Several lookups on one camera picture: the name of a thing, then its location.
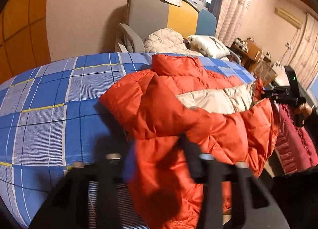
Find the dark sleeved right forearm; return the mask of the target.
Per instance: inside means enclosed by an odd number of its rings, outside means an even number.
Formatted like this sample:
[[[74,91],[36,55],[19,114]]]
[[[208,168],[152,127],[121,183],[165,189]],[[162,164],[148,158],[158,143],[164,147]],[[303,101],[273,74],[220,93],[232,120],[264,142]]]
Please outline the dark sleeved right forearm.
[[[308,108],[304,112],[304,126],[311,139],[317,143],[318,141],[318,115],[317,107]]]

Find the person's right hand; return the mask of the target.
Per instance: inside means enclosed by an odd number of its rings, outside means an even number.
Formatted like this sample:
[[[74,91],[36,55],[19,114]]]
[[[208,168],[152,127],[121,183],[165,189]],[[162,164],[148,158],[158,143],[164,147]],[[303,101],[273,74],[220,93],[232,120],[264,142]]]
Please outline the person's right hand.
[[[294,110],[294,114],[295,115],[302,115],[303,116],[303,119],[307,119],[311,113],[312,113],[312,108],[311,106],[308,105],[308,103],[304,103],[304,104],[301,104],[300,106],[298,106],[298,108],[296,108]]]

